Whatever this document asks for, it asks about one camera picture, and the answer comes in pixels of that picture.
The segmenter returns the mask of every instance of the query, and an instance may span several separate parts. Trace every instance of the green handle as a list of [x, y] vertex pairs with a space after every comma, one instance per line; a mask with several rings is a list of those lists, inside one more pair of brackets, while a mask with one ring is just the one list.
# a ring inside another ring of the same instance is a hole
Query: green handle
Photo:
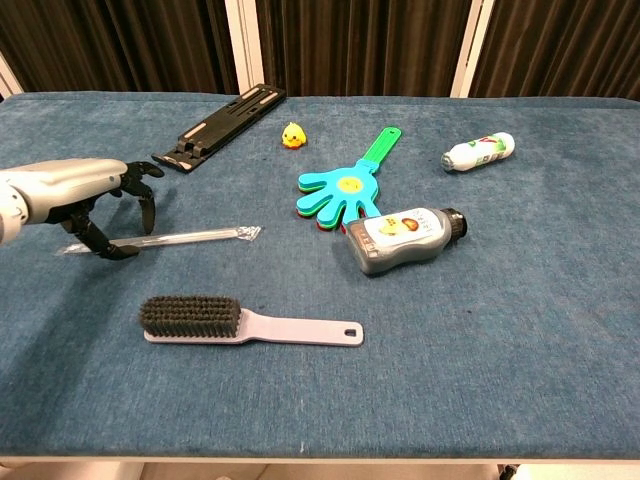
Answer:
[[380, 165], [401, 136], [402, 131], [399, 128], [386, 127], [362, 158]]

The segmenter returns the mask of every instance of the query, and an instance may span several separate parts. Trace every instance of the black curtain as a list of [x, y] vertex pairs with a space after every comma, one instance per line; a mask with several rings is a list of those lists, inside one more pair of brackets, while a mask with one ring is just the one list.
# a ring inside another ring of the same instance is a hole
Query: black curtain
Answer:
[[640, 1], [497, 0], [470, 96], [640, 100]]
[[238, 93], [224, 0], [2, 0], [25, 91]]
[[449, 96], [471, 0], [257, 0], [265, 80], [289, 95]]

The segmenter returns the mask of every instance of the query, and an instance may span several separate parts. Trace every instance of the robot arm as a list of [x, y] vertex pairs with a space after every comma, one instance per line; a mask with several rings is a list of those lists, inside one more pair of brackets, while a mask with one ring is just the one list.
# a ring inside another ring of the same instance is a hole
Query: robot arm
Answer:
[[22, 225], [60, 223], [93, 252], [121, 260], [137, 255], [133, 246], [117, 247], [89, 219], [96, 200], [105, 193], [138, 197], [145, 233], [155, 223], [155, 202], [144, 175], [164, 172], [149, 162], [73, 158], [0, 170], [0, 244], [13, 240]]

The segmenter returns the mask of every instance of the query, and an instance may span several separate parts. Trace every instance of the small white bottle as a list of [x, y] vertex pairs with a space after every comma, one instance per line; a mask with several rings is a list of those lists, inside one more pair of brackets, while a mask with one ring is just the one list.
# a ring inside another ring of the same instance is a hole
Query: small white bottle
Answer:
[[447, 171], [464, 172], [485, 163], [508, 157], [513, 152], [515, 145], [513, 137], [508, 133], [494, 133], [467, 143], [459, 143], [442, 155], [440, 163], [442, 168]]

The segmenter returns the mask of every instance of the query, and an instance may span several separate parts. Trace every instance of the scrub brush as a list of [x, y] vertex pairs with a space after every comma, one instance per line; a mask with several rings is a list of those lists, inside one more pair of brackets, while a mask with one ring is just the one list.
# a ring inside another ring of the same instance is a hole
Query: scrub brush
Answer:
[[140, 309], [144, 338], [151, 343], [239, 344], [249, 340], [357, 347], [357, 322], [275, 318], [240, 307], [229, 297], [160, 296]]

